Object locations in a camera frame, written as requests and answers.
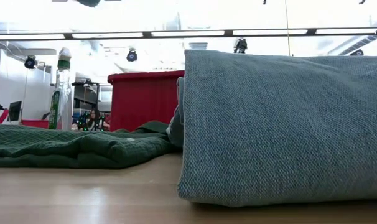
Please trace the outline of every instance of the dark green fabric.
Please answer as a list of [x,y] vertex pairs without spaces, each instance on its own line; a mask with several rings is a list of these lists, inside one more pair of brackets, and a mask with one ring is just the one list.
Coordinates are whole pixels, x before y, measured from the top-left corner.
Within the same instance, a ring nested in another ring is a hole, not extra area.
[[131,133],[0,125],[0,167],[122,169],[173,152],[166,128],[157,121]]

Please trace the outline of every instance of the ceiling light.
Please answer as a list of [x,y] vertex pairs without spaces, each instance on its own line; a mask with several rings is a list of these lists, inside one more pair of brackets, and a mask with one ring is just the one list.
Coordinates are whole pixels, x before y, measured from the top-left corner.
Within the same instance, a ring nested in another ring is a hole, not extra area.
[[225,31],[171,31],[171,32],[151,32],[154,37],[183,37],[183,36],[219,36]]
[[121,38],[121,37],[142,37],[141,32],[132,33],[107,33],[107,34],[72,34],[76,39],[89,39],[89,38]]
[[366,29],[319,29],[316,34],[375,34],[377,28]]
[[233,35],[286,35],[289,34],[306,34],[306,29],[299,30],[235,30]]
[[24,35],[0,35],[0,40],[47,40],[64,39],[63,34],[24,34]]

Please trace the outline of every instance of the table surface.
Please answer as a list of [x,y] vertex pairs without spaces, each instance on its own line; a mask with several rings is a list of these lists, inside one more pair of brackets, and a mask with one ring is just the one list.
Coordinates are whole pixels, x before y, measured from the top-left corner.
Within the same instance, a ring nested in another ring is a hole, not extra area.
[[124,170],[0,169],[0,223],[377,223],[377,202],[192,204],[177,196],[181,163],[169,154]]

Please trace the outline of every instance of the gray fabric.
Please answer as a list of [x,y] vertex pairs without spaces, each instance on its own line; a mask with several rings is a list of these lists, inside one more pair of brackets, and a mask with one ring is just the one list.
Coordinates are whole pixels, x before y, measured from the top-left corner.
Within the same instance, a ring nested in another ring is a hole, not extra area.
[[177,80],[177,98],[179,103],[175,109],[174,117],[166,129],[170,142],[180,148],[183,147],[184,142],[183,86],[184,78],[180,77]]
[[185,55],[181,198],[377,199],[377,57]]

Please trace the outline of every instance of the red container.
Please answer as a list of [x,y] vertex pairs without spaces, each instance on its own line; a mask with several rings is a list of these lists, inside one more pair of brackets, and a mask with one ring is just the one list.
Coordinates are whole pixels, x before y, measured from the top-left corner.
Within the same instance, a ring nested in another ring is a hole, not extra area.
[[177,106],[177,79],[184,71],[108,76],[113,85],[111,131],[133,131],[149,121],[170,122]]
[[42,120],[22,120],[22,125],[36,127],[36,128],[45,128],[47,129],[49,126],[49,121],[42,121]]

